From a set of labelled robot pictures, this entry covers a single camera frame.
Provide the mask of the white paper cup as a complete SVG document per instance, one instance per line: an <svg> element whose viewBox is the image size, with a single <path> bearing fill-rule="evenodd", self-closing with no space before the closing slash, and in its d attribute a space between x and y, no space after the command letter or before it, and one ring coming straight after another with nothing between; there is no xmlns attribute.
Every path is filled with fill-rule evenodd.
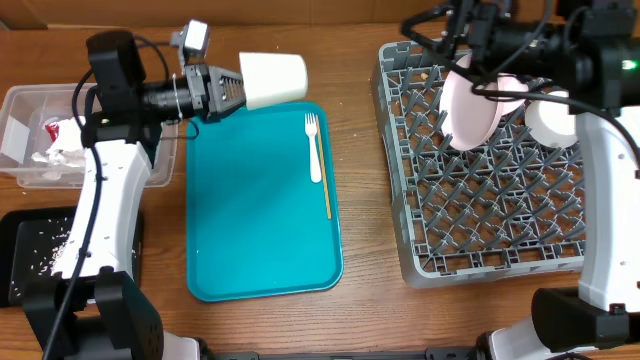
<svg viewBox="0 0 640 360"><path fill-rule="evenodd" d="M306 96L308 75L301 55L240 52L239 61L248 110L291 102Z"/></svg>

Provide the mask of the large pink plate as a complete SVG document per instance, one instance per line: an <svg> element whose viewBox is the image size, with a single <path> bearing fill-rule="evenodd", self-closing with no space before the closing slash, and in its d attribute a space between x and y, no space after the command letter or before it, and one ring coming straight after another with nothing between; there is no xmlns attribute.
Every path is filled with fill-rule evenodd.
<svg viewBox="0 0 640 360"><path fill-rule="evenodd" d="M446 112L441 130L451 135L450 146L467 151L483 144L494 133L503 105L471 92L472 82L450 71L440 97L440 111Z"/></svg>

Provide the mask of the white bowl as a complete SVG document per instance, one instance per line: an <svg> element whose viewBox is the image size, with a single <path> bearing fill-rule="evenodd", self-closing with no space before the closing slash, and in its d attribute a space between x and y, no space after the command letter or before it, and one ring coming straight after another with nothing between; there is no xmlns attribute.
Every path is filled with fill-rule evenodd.
<svg viewBox="0 0 640 360"><path fill-rule="evenodd" d="M525 124L531 137L545 147L567 148L578 141L576 116L566 104L534 100L526 109Z"/></svg>

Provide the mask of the white napkin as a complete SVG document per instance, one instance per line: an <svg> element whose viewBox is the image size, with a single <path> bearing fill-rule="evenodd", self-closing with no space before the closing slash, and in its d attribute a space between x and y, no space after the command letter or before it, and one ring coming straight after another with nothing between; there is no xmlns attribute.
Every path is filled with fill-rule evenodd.
<svg viewBox="0 0 640 360"><path fill-rule="evenodd" d="M53 122L57 122L59 125L57 140L52 142L44 154L33 153L31 159L52 166L84 167L85 150L81 142L81 129L76 119L74 117L69 119L50 118L43 125L43 129L46 124Z"/></svg>

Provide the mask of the red snack wrapper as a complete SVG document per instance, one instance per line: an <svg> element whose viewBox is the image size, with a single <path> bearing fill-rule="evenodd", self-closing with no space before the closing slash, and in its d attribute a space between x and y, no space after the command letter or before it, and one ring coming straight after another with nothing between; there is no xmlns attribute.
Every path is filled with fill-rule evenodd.
<svg viewBox="0 0 640 360"><path fill-rule="evenodd" d="M59 125L57 122L49 123L44 126L44 129L49 134L51 141L55 142L59 136Z"/></svg>

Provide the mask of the grey dishwasher rack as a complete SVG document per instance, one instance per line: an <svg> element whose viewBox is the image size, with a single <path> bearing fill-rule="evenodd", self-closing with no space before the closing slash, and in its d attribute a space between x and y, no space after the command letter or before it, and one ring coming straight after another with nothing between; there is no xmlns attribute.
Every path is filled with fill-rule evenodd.
<svg viewBox="0 0 640 360"><path fill-rule="evenodd" d="M586 147L551 148L533 138L527 104L507 102L490 137L460 151L441 109L446 75L419 45L392 42L371 81L404 281L437 288L580 271L594 198L586 177L611 179L601 195L615 216L639 206L638 179L622 175L639 169L638 112L625 108L618 127L587 117Z"/></svg>

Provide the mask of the rice and peanut scraps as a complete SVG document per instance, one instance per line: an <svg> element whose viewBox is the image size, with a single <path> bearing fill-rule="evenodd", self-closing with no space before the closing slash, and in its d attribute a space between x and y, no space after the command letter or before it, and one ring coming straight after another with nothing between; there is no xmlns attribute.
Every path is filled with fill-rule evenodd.
<svg viewBox="0 0 640 360"><path fill-rule="evenodd" d="M72 227L70 217L24 221L18 226L10 299L17 302L29 282L54 273Z"/></svg>

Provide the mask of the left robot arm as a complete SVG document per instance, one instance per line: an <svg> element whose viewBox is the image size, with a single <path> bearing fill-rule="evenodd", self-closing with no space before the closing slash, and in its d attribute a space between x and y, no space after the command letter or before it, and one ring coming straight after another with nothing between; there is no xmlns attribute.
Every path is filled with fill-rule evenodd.
<svg viewBox="0 0 640 360"><path fill-rule="evenodd" d="M90 68L71 99L85 170L71 234L53 275L25 289L22 306L47 359L206 359L199 339L166 332L134 281L142 192L167 122L217 121L246 102L239 73L205 62L206 24L173 34L181 71L148 82L126 30L91 36Z"/></svg>

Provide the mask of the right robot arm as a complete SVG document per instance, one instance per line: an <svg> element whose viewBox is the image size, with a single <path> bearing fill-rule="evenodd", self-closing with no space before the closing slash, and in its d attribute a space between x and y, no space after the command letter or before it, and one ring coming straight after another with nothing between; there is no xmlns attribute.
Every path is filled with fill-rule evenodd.
<svg viewBox="0 0 640 360"><path fill-rule="evenodd" d="M638 15L630 1L547 2L563 18L516 23L506 6L446 1L403 21L401 33L471 82L474 94L513 101L490 88L500 74L542 77L564 90L577 118L586 200L586 252L572 288L541 288L531 314L481 335L472 359L584 359L639 340Z"/></svg>

